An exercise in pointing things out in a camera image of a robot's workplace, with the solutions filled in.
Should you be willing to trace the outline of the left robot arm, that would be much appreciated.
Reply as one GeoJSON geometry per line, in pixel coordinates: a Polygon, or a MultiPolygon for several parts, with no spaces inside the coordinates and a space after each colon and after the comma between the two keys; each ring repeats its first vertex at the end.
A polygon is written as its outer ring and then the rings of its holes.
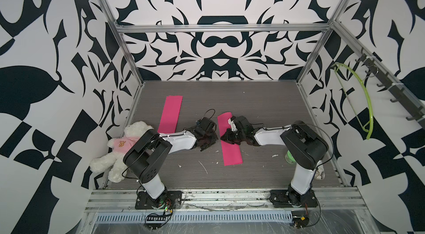
{"type": "Polygon", "coordinates": [[[124,164],[139,180],[149,198],[160,203],[167,196],[167,188],[159,176],[167,156],[194,148],[208,149],[218,140],[216,128],[215,122],[204,117],[178,133],[163,134],[149,129],[126,153],[124,164]]]}

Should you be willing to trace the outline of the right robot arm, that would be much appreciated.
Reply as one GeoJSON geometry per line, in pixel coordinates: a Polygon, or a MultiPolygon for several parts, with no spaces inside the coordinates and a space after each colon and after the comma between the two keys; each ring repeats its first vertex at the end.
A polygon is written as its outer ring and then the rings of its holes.
{"type": "Polygon", "coordinates": [[[283,127],[258,127],[244,116],[231,117],[228,128],[221,140],[229,144],[242,142],[255,147],[265,145],[283,145],[296,163],[288,194],[304,197],[312,189],[312,182],[318,167],[329,150],[329,145],[312,129],[311,124],[296,121],[283,127]]]}

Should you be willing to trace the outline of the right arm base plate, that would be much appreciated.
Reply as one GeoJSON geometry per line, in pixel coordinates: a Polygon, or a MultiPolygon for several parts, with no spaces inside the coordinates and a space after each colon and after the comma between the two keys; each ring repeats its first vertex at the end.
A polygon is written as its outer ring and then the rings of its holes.
{"type": "Polygon", "coordinates": [[[275,208],[310,208],[318,206],[318,200],[312,189],[303,195],[293,189],[270,190],[269,201],[275,208]]]}

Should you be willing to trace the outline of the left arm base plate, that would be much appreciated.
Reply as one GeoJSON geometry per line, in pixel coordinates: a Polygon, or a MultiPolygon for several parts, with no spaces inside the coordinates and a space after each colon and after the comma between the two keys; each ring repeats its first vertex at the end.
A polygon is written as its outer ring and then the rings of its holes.
{"type": "Polygon", "coordinates": [[[165,190],[158,198],[153,199],[147,192],[141,191],[137,194],[135,209],[173,209],[175,206],[181,204],[182,194],[182,191],[165,190]]]}

